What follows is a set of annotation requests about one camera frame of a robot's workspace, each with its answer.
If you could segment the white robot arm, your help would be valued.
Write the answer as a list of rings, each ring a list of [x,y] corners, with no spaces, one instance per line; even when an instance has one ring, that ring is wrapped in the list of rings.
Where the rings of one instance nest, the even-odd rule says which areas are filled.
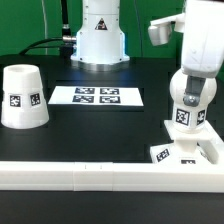
[[[76,34],[72,64],[107,71],[128,62],[119,27],[120,0],[83,0],[83,24]],[[199,105],[203,84],[217,76],[224,62],[224,0],[186,0],[183,12],[153,20],[148,35],[154,46],[183,34],[181,71],[187,76],[183,102]]]

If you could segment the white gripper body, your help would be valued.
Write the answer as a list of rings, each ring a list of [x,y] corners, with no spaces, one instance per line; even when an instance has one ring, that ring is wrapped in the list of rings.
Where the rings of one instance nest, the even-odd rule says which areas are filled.
[[[187,0],[181,68],[186,75],[215,78],[224,62],[224,1]]]

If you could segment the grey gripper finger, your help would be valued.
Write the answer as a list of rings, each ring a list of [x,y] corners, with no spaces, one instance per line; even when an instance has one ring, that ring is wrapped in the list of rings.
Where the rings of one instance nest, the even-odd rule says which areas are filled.
[[[187,84],[184,92],[183,102],[186,106],[198,106],[200,96],[206,79],[200,77],[187,77]]]

